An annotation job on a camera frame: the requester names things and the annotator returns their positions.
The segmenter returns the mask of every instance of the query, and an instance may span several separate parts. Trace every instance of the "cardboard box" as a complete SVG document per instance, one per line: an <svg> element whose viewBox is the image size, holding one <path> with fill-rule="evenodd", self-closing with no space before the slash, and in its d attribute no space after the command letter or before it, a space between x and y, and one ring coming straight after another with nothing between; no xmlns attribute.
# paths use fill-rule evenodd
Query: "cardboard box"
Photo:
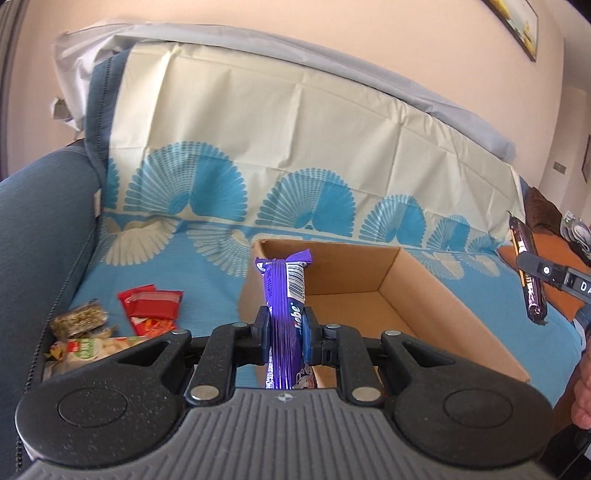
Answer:
<svg viewBox="0 0 591 480"><path fill-rule="evenodd" d="M254 258L287 258L309 248L306 305L318 322L350 325L365 337L400 330L520 381L529 375L509 350L407 251L399 247L267 239L254 243L238 310L252 322L265 304ZM314 367L319 387L334 387L334 369Z"/></svg>

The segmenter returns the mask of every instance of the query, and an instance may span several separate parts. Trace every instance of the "metal screw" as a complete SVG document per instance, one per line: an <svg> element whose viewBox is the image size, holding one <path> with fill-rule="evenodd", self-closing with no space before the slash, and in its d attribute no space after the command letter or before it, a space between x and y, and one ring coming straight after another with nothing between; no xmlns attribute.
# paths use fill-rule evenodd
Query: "metal screw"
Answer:
<svg viewBox="0 0 591 480"><path fill-rule="evenodd" d="M213 385L198 385L191 389L191 396L195 400L213 400L220 391Z"/></svg>
<svg viewBox="0 0 591 480"><path fill-rule="evenodd" d="M376 401L382 396L380 390L374 387L357 387L352 392L357 401Z"/></svg>

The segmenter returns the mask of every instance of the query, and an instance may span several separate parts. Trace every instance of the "red wrapper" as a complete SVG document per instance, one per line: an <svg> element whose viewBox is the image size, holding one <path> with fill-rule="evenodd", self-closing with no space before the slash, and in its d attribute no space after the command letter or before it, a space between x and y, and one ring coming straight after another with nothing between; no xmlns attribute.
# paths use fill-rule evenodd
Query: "red wrapper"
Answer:
<svg viewBox="0 0 591 480"><path fill-rule="evenodd" d="M161 320L161 319L131 319L131 325L133 325L135 333L140 336L146 336L150 338L163 335L172 330L176 330L177 326L172 320Z"/></svg>
<svg viewBox="0 0 591 480"><path fill-rule="evenodd" d="M125 290L125 291L119 292L117 294L117 298L121 302L121 306L123 307L125 314L127 315L127 318L131 318L133 316L129 313L129 308L131 307L129 299L131 298L131 296L134 293L139 293L141 291L154 291L154 290L156 290L156 285L151 284L151 285L144 285L142 287L130 288L129 290Z"/></svg>
<svg viewBox="0 0 591 480"><path fill-rule="evenodd" d="M176 320L182 298L183 292L176 290L139 291L126 300L126 312L129 317Z"/></svg>

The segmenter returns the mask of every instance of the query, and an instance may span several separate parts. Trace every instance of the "beige wall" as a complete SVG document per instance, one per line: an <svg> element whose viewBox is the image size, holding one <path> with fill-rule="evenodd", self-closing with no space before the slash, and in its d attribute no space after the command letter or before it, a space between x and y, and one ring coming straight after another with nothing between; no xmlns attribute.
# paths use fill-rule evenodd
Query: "beige wall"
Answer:
<svg viewBox="0 0 591 480"><path fill-rule="evenodd" d="M591 96L589 96L588 99L589 101L587 103L587 140L589 139L589 135L591 135ZM583 206L583 213L581 214L581 218L587 225L591 225L591 183L589 183L587 188L587 198L585 201L585 205Z"/></svg>
<svg viewBox="0 0 591 480"><path fill-rule="evenodd" d="M49 119L59 89L50 44L106 18L238 25L297 37L384 66L478 113L517 144L514 166L538 185L560 103L563 38L543 0L531 62L481 0L31 0L9 104L9 170L72 140Z"/></svg>
<svg viewBox="0 0 591 480"><path fill-rule="evenodd" d="M561 212L567 210L580 216L589 189L581 167L589 134L589 106L591 98L583 90L565 87L560 112L540 191ZM564 174L553 166L558 162L566 167Z"/></svg>

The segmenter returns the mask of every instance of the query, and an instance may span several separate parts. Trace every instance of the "painting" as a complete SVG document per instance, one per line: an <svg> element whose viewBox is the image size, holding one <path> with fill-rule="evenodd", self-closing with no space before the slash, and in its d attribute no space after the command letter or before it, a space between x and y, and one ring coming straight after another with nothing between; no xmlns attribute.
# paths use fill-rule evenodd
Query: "painting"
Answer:
<svg viewBox="0 0 591 480"><path fill-rule="evenodd" d="M483 0L532 61L538 56L538 15L527 0Z"/></svg>
<svg viewBox="0 0 591 480"><path fill-rule="evenodd" d="M591 178L591 135L587 138L587 148L585 149L585 157L583 158L583 178L586 183L589 183Z"/></svg>

